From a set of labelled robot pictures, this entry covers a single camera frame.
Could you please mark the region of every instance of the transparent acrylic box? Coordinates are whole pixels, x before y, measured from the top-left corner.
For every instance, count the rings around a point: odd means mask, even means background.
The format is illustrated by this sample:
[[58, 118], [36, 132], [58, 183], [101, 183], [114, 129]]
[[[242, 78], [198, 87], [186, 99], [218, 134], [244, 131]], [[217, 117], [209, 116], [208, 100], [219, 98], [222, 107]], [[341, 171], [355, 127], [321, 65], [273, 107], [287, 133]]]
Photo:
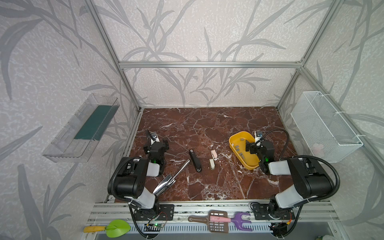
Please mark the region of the transparent acrylic box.
[[[111, 106], [89, 139], [75, 139], [75, 136], [98, 106]], [[120, 104], [116, 97], [91, 94], [73, 115], [65, 127], [44, 150], [43, 156], [53, 162], [87, 162], [105, 129], [111, 122]]]

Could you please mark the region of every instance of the dark green foam pad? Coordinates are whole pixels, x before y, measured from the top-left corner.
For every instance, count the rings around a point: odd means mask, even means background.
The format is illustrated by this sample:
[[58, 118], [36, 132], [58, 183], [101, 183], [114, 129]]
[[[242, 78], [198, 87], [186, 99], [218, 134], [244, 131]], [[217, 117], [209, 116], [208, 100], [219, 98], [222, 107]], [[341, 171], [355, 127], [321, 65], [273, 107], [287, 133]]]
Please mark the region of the dark green foam pad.
[[105, 129], [118, 110], [119, 106], [99, 105], [87, 119], [74, 139], [100, 141]]

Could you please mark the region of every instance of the leaf-patterned wallpaper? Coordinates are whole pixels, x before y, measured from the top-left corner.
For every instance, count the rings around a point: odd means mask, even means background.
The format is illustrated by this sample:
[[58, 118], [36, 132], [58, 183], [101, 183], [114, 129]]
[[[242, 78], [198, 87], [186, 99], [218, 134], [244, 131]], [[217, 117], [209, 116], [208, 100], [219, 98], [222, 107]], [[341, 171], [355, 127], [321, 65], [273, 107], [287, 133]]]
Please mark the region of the leaf-patterned wallpaper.
[[[336, 18], [306, 64], [320, 84], [384, 153], [384, 1], [344, 1]], [[306, 144], [289, 116], [305, 80], [298, 80], [284, 103], [283, 122], [298, 153]], [[333, 164], [341, 188], [332, 204], [352, 240], [382, 239], [384, 235], [384, 176], [359, 149]]]
[[[299, 61], [331, 4], [94, 2], [120, 61]], [[137, 68], [125, 73], [143, 106], [275, 106], [293, 70]]]
[[[137, 112], [82, 1], [0, 0], [0, 239], [79, 239]], [[90, 93], [120, 107], [87, 163], [41, 154]]]

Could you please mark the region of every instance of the yellow handle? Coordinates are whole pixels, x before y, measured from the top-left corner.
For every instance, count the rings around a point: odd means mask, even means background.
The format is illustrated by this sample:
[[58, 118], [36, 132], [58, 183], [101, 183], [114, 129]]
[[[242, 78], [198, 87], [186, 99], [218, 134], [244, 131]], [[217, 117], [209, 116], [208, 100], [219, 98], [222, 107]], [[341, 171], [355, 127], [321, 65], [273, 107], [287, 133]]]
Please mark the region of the yellow handle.
[[89, 227], [85, 227], [83, 232], [99, 232], [104, 230], [105, 230], [105, 226], [89, 226]]

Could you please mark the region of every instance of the brown marble surface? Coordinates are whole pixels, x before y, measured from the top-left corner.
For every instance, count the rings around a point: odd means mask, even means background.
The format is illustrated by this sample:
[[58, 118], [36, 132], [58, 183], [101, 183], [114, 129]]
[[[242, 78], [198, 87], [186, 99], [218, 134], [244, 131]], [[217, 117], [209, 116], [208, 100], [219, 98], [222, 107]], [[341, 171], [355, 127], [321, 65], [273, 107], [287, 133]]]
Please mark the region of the brown marble surface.
[[[266, 133], [276, 127], [283, 128], [283, 123], [274, 107], [145, 109], [130, 156], [145, 156], [142, 147], [147, 129], [169, 140], [163, 176], [147, 177], [146, 188], [152, 192], [166, 175], [174, 175], [189, 159], [189, 149], [196, 152], [202, 172], [197, 173], [190, 163], [159, 197], [160, 201], [268, 199], [292, 185], [291, 177], [267, 176], [260, 168], [245, 169], [230, 149], [228, 139], [240, 131]], [[273, 141], [278, 159], [285, 133], [275, 131], [266, 138]], [[209, 167], [212, 149], [218, 154], [214, 170]], [[284, 156], [295, 154], [290, 143]]]

